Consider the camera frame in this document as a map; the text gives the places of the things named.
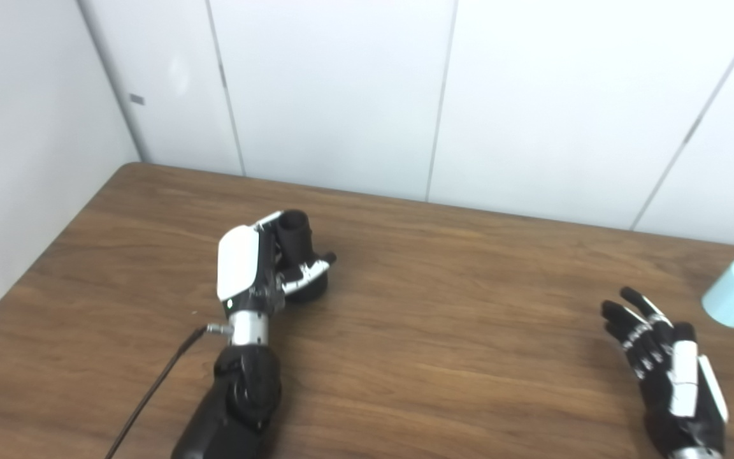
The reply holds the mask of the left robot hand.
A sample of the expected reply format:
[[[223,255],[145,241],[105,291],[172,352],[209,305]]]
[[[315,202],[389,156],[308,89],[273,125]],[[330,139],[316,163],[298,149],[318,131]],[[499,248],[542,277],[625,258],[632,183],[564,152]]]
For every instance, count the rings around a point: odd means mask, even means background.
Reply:
[[[333,252],[315,251],[309,217],[297,209],[229,230],[217,253],[217,296],[225,317],[241,311],[273,316],[287,304],[320,298],[336,261]]]

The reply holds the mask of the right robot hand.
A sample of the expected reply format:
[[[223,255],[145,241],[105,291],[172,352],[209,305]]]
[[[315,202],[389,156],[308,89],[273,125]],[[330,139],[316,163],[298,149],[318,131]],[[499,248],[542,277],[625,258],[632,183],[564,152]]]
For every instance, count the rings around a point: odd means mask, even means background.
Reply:
[[[620,345],[640,387],[644,429],[664,458],[723,458],[728,406],[696,329],[673,322],[644,294],[604,300],[604,328]]]

